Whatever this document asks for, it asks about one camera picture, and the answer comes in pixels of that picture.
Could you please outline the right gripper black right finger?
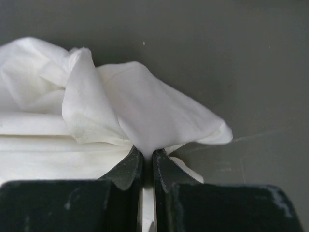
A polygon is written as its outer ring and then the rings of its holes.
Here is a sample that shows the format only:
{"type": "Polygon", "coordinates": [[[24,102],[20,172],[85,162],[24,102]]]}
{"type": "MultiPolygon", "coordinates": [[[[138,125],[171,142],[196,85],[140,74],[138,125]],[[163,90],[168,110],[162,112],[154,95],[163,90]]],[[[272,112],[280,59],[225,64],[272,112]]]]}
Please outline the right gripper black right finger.
{"type": "Polygon", "coordinates": [[[271,185],[202,184],[165,152],[152,155],[159,232],[300,232],[285,193],[271,185]]]}

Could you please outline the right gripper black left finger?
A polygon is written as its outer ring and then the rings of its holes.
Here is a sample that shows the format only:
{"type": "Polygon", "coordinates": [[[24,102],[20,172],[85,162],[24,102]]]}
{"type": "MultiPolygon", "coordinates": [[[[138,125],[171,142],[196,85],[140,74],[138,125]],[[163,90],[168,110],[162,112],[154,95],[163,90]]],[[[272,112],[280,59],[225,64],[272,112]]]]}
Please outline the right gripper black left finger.
{"type": "Polygon", "coordinates": [[[10,181],[0,188],[3,232],[140,232],[143,156],[96,180],[10,181]]]}

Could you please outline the white t shirt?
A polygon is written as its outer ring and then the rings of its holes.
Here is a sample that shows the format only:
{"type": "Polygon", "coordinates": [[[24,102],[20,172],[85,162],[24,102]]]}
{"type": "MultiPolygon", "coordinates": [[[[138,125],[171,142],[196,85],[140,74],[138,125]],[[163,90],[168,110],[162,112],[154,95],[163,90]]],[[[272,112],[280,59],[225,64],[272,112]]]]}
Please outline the white t shirt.
{"type": "Polygon", "coordinates": [[[0,181],[95,179],[135,146],[146,160],[233,139],[226,122],[141,63],[25,37],[0,48],[0,181]]]}

